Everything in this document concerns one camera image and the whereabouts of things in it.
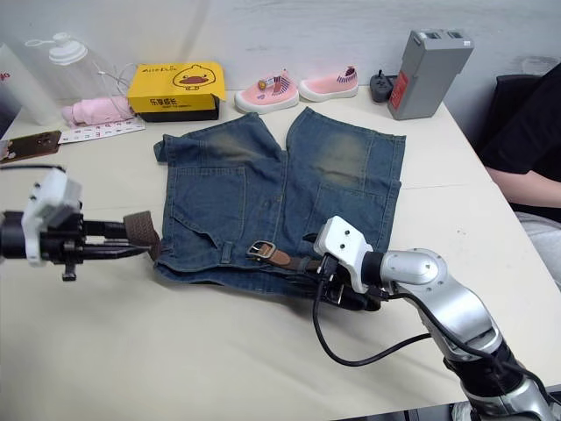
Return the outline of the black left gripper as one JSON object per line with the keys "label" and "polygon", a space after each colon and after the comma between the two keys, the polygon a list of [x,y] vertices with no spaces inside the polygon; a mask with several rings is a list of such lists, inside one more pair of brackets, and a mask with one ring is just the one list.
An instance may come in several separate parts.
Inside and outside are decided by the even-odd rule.
{"label": "black left gripper", "polygon": [[123,259],[151,250],[149,246],[129,243],[90,244],[88,236],[128,239],[122,222],[85,220],[81,213],[72,213],[40,234],[40,257],[54,265],[63,265],[62,281],[73,282],[77,278],[76,266],[86,260]]}

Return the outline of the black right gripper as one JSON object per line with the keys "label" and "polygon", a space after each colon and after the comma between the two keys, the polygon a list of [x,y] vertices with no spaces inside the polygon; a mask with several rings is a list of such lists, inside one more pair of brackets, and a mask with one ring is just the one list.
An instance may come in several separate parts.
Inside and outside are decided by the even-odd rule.
{"label": "black right gripper", "polygon": [[[317,233],[308,233],[302,239],[315,243],[317,236]],[[321,264],[320,260],[303,259],[302,273],[305,275],[316,274]],[[336,275],[331,280],[320,279],[317,284],[322,284],[320,301],[323,303],[352,311],[378,311],[381,308],[380,300],[377,297],[359,294],[348,281],[343,281]]]}

